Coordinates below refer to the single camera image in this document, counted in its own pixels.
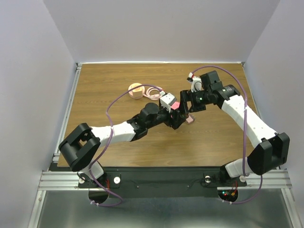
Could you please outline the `pink triangular power strip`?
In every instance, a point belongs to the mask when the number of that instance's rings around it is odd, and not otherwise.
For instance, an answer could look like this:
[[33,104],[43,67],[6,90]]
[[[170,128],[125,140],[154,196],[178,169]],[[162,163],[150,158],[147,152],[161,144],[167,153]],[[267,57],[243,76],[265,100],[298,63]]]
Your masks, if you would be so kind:
[[170,119],[176,119],[179,117],[180,112],[179,112],[179,106],[180,103],[175,101],[174,103],[170,104],[170,108],[169,108],[169,113],[170,113]]

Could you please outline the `round pink power strip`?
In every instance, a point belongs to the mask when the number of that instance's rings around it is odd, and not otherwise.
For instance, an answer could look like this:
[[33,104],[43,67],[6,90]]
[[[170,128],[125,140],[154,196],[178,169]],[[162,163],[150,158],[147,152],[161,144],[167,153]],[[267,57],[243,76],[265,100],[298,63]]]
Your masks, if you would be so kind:
[[145,93],[145,87],[141,86],[141,83],[133,83],[128,87],[129,90],[129,96],[133,99],[140,99],[144,96]]

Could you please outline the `beige cube socket adapter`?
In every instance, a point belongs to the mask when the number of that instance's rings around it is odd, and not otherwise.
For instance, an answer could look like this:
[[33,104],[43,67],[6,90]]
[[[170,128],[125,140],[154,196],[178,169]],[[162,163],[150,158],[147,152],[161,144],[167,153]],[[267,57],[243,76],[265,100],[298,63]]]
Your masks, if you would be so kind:
[[143,87],[136,88],[132,90],[132,96],[134,99],[140,99],[143,97]]

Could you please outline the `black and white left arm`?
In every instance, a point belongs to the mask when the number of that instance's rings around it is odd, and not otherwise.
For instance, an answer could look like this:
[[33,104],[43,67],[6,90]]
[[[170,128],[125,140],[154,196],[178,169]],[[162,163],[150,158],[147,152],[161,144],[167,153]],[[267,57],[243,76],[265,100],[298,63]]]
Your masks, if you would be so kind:
[[148,103],[133,118],[113,126],[91,127],[78,125],[59,145],[58,149],[73,172],[83,172],[95,187],[105,184],[105,171],[94,160],[99,147],[103,152],[112,143],[137,141],[147,135],[148,130],[166,124],[174,130],[186,121],[178,109],[168,111],[155,103]]

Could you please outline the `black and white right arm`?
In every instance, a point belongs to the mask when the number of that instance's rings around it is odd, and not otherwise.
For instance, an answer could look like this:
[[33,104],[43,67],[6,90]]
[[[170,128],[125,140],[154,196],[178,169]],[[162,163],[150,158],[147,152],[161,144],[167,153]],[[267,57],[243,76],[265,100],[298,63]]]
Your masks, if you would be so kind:
[[191,82],[191,89],[180,92],[180,113],[187,115],[204,111],[206,105],[216,105],[243,130],[243,140],[250,140],[254,148],[249,155],[244,148],[242,158],[222,166],[218,177],[221,184],[230,185],[241,175],[263,175],[286,163],[289,136],[278,133],[261,120],[248,106],[246,94],[241,95],[233,85],[223,86],[216,71],[199,77],[189,73],[187,80]]

